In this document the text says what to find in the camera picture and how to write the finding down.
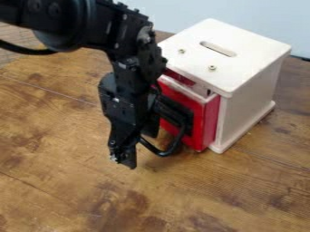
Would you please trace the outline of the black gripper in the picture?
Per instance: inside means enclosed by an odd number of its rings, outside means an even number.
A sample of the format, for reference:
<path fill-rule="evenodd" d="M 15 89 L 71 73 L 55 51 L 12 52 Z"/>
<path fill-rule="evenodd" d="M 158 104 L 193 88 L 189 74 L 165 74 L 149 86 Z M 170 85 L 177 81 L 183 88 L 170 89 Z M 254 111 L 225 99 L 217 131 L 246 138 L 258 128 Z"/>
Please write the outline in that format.
<path fill-rule="evenodd" d="M 110 158 L 137 168 L 137 144 L 143 135 L 157 138 L 161 116 L 151 111 L 157 92 L 143 79 L 109 73 L 98 85 L 103 114 L 110 120 Z"/>

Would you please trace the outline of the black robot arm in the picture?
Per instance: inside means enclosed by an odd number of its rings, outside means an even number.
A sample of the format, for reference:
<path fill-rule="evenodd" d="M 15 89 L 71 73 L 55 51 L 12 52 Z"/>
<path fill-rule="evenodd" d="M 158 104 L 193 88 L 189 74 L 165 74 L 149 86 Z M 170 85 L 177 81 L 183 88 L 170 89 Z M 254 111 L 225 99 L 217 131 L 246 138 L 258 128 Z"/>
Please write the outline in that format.
<path fill-rule="evenodd" d="M 90 48 L 106 53 L 113 72 L 98 93 L 111 124 L 110 158 L 135 168 L 167 63 L 149 17 L 113 0 L 0 0 L 0 22 L 31 29 L 46 46 L 31 49 L 0 39 L 0 48 L 11 52 L 50 55 Z"/>

